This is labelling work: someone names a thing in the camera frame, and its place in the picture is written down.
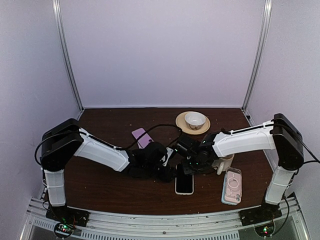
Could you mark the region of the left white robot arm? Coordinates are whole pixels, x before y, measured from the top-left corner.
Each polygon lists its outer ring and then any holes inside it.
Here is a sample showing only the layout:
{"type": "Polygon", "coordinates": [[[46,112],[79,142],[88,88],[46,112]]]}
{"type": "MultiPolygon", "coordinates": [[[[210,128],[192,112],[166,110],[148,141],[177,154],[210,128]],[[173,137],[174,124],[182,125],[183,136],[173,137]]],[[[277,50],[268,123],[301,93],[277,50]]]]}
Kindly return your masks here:
{"type": "Polygon", "coordinates": [[[92,135],[70,118],[47,131],[37,149],[41,151],[40,165],[44,173],[52,213],[61,222],[72,218],[66,207],[64,170],[72,157],[81,157],[102,164],[133,178],[158,178],[170,182],[176,176],[168,163],[172,150],[159,142],[145,148],[131,149],[114,146],[92,135]]]}

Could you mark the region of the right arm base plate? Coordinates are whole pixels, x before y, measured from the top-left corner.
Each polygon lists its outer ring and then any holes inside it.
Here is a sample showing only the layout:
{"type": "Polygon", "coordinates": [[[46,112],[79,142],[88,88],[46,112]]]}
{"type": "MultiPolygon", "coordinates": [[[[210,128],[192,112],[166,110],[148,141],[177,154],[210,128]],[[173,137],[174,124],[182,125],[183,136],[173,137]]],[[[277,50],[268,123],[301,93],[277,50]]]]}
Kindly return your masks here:
{"type": "Polygon", "coordinates": [[[270,222],[282,216],[280,206],[269,203],[262,203],[261,206],[241,210],[239,217],[242,226],[255,225],[263,222],[270,222]]]}

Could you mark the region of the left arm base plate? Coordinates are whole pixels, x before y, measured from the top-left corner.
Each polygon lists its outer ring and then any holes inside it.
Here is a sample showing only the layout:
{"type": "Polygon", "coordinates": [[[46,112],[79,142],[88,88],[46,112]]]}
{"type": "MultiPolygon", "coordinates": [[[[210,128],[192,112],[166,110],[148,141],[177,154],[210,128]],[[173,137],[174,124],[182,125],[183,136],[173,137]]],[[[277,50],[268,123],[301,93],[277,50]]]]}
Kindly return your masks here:
{"type": "Polygon", "coordinates": [[[86,227],[90,213],[85,210],[65,207],[53,207],[48,210],[45,217],[70,226],[86,227]]]}

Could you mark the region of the black smartphone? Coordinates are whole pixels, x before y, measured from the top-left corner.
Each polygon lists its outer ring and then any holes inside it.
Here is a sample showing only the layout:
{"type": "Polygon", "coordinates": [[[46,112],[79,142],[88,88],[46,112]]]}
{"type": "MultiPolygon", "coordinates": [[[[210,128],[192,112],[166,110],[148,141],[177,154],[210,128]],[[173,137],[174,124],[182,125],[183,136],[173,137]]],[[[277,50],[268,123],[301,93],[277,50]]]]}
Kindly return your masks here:
{"type": "Polygon", "coordinates": [[[175,193],[185,196],[194,193],[194,176],[186,175],[181,163],[176,165],[175,193]]]}

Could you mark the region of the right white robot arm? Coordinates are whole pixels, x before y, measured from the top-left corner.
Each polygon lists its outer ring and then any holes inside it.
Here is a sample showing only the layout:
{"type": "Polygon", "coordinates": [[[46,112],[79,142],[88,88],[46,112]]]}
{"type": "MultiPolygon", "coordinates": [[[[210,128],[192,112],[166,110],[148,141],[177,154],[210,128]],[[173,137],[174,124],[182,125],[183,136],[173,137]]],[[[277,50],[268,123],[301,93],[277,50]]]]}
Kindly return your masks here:
{"type": "Polygon", "coordinates": [[[275,150],[278,164],[264,194],[264,204],[256,210],[259,220],[268,220],[275,212],[294,174],[304,163],[303,137],[298,129],[282,114],[272,120],[238,130],[221,129],[207,134],[201,141],[183,134],[176,143],[176,152],[184,158],[186,175],[215,169],[223,172],[223,159],[236,154],[275,150]]]}

